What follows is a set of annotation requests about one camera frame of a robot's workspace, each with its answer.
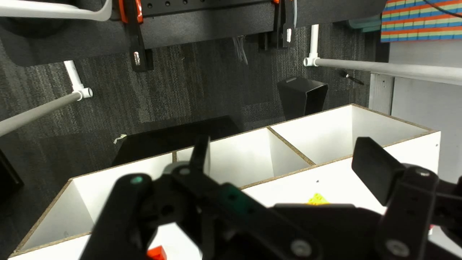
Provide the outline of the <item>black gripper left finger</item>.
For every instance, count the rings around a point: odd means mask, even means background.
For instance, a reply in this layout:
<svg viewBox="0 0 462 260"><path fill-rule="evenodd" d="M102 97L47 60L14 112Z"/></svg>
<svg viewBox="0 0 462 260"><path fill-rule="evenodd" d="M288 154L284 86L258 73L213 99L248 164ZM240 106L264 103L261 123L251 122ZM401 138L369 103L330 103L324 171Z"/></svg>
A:
<svg viewBox="0 0 462 260"><path fill-rule="evenodd" d="M204 174L209 141L188 161L160 178L128 174L116 180L79 260L148 260L148 246L164 225L177 226L200 260L321 260L307 230L253 201L232 184Z"/></svg>

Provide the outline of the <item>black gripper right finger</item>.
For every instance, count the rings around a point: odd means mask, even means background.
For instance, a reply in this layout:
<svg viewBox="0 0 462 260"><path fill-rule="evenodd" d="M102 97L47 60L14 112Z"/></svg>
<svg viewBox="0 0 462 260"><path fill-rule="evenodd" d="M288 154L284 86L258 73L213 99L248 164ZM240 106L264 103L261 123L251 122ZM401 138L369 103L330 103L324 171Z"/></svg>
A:
<svg viewBox="0 0 462 260"><path fill-rule="evenodd" d="M432 171L401 164L370 138L357 138L350 164L355 175L385 207L373 239L379 260L460 260L428 240L438 227L462 245L462 183L440 180Z"/></svg>

